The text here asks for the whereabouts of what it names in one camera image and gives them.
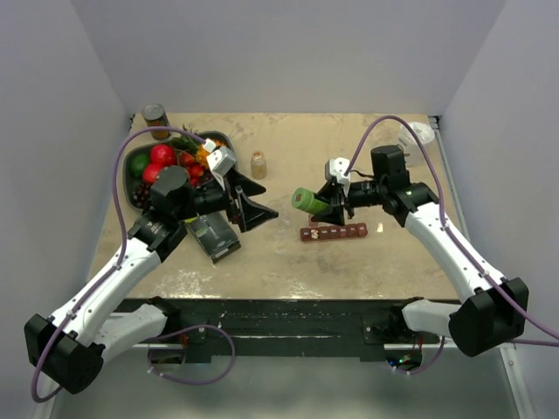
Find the red weekly pill organizer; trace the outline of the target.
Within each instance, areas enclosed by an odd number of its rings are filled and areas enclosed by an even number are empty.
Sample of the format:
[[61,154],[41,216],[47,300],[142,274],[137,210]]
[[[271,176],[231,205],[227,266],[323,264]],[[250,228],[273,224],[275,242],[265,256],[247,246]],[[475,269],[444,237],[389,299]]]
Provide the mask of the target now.
[[[312,239],[310,230],[318,230],[320,235],[318,239]],[[300,240],[303,243],[326,242],[346,239],[364,238],[368,235],[368,227],[366,223],[350,223],[345,226],[337,226],[328,223],[316,223],[308,216],[308,224],[306,227],[300,228]]]

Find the orange spiky fruit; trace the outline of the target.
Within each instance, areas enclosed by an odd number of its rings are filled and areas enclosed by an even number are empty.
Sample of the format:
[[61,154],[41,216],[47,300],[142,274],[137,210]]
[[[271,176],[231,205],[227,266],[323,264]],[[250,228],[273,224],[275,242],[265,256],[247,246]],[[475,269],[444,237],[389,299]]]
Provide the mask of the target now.
[[197,147],[197,152],[195,154],[196,162],[202,166],[207,167],[208,166],[207,157],[209,154],[210,153],[202,145],[199,145]]

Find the black product box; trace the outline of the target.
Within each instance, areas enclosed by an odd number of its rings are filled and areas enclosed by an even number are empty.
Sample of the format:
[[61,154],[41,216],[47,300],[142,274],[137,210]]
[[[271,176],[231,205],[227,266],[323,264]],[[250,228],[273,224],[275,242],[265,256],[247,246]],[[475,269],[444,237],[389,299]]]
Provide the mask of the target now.
[[238,235],[220,213],[191,218],[186,227],[213,264],[241,248]]

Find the strawberries pile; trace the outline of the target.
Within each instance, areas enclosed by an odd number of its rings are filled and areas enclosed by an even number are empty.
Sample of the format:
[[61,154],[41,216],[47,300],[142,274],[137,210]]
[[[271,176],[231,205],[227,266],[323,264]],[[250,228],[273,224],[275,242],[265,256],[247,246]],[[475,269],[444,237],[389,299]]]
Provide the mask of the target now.
[[204,168],[199,164],[195,157],[189,153],[182,152],[177,157],[178,165],[183,167],[190,178],[190,183],[193,186],[197,186],[204,176]]

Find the green lime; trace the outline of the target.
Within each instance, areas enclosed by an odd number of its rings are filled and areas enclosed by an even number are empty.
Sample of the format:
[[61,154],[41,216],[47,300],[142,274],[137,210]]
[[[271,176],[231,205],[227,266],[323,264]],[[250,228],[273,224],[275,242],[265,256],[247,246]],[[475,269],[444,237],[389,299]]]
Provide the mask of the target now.
[[128,163],[128,172],[134,178],[141,178],[144,169],[150,164],[148,154],[142,153],[132,157]]

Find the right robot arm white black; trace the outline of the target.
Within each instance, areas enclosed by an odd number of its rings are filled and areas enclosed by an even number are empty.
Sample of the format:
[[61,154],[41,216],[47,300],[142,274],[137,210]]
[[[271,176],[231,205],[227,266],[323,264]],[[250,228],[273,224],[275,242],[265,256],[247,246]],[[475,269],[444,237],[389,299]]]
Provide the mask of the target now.
[[459,297],[456,305],[413,298],[403,302],[389,322],[391,337],[410,342],[419,333],[450,338],[473,357],[521,336],[528,307],[528,287],[507,279],[472,247],[442,207],[442,199],[423,182],[412,182],[403,151],[394,145],[374,148],[373,175],[352,182],[350,161],[329,160],[325,184],[312,195],[323,209],[319,223],[343,226],[355,209],[380,206],[431,254]]

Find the lower red apple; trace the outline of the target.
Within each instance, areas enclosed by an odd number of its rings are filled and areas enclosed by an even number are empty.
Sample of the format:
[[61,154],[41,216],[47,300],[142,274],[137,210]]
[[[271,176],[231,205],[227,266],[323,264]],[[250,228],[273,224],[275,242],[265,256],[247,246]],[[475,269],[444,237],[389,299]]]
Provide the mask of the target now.
[[159,172],[163,169],[163,165],[158,163],[150,163],[142,171],[141,178],[142,181],[147,184],[153,184],[156,182]]

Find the grey fruit tray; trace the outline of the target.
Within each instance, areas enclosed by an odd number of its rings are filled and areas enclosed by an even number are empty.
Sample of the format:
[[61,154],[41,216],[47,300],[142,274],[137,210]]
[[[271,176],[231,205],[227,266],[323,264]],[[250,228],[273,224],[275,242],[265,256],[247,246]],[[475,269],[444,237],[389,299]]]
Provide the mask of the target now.
[[[182,152],[186,152],[189,153],[190,155],[195,157],[195,154],[197,152],[197,147],[201,144],[199,144],[197,141],[192,140],[190,137],[181,134],[178,137],[169,137],[167,140],[165,141],[160,141],[157,143],[151,143],[148,145],[143,145],[140,146],[138,148],[132,149],[131,151],[127,152],[123,163],[122,163],[122,180],[123,180],[123,189],[125,191],[126,194],[126,198],[128,199],[128,203],[135,208],[136,210],[144,210],[144,209],[137,209],[136,207],[134,207],[132,205],[132,192],[134,190],[134,188],[140,183],[143,182],[142,178],[134,178],[133,176],[131,176],[128,172],[128,163],[130,161],[130,159],[132,157],[134,157],[135,155],[138,154],[148,154],[150,153],[150,150],[153,146],[158,145],[158,144],[166,144],[169,145],[170,147],[172,147],[175,151],[175,155],[176,155],[176,165],[172,165],[172,166],[179,166],[178,162],[177,162],[177,157],[180,153]],[[209,182],[212,178],[209,167],[205,167],[204,168],[204,176],[202,178],[202,181],[197,185],[194,186],[195,188],[197,187],[201,187],[203,184]]]

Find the small amber pill bottle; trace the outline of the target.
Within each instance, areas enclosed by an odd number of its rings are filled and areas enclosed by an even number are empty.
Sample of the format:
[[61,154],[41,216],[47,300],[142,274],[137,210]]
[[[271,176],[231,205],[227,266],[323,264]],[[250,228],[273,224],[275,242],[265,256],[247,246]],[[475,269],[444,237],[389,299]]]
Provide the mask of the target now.
[[262,180],[267,175],[266,158],[261,151],[255,151],[252,153],[251,172],[252,177],[257,180]]

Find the green capped pill bottle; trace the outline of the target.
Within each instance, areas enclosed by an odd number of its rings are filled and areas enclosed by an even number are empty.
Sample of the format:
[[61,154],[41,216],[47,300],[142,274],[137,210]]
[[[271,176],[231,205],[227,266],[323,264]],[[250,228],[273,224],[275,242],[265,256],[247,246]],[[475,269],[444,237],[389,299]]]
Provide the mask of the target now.
[[313,216],[327,210],[330,206],[328,202],[322,200],[313,191],[305,188],[297,188],[293,192],[291,203],[295,209]]

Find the red apple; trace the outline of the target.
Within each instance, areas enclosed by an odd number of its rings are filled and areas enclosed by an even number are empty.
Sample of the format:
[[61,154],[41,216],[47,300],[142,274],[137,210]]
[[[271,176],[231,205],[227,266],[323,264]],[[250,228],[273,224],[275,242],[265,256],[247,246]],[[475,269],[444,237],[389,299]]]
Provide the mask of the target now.
[[159,172],[163,169],[163,165],[158,163],[150,163],[142,171],[141,178],[142,181],[147,184],[153,184],[156,182]]
[[151,163],[162,167],[176,165],[175,151],[172,147],[166,144],[153,146],[150,150],[149,157]]

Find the tin can with label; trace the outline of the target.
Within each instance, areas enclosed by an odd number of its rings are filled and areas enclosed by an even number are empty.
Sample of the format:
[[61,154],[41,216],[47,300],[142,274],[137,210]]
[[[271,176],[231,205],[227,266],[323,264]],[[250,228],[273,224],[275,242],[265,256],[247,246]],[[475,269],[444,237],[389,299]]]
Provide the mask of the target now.
[[164,127],[150,132],[155,140],[165,141],[170,137],[169,119],[163,105],[158,103],[146,105],[141,110],[141,115],[148,127]]

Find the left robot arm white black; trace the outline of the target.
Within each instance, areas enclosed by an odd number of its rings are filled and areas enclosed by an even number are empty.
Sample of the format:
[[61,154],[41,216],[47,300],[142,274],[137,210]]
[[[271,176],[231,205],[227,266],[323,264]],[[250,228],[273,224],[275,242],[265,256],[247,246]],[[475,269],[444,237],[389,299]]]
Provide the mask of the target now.
[[45,374],[75,395],[86,389],[105,363],[144,340],[175,340],[185,325],[178,308],[153,298],[108,325],[107,320],[129,292],[161,265],[187,235],[185,221],[219,211],[243,232],[278,217],[278,212],[252,201],[262,185],[231,168],[221,180],[201,188],[187,171],[169,166],[158,172],[148,207],[121,247],[74,297],[50,316],[33,315],[24,337],[35,375]]

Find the dark grape bunch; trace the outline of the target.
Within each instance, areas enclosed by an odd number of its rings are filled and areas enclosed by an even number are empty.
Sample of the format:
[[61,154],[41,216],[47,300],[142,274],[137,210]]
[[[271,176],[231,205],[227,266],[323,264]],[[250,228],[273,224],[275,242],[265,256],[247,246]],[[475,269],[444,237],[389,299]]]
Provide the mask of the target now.
[[150,199],[151,184],[140,182],[132,192],[132,205],[137,209],[143,210]]

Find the white paper cup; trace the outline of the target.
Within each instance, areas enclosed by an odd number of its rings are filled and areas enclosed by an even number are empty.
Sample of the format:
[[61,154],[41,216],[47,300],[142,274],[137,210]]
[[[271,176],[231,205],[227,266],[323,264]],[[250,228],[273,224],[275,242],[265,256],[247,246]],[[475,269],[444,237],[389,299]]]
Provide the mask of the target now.
[[[410,122],[409,126],[419,138],[424,150],[428,151],[429,147],[435,141],[435,133],[431,126],[416,121]],[[404,152],[404,159],[408,167],[414,167],[424,163],[424,156],[414,136],[404,125],[401,125],[399,128],[397,144]]]

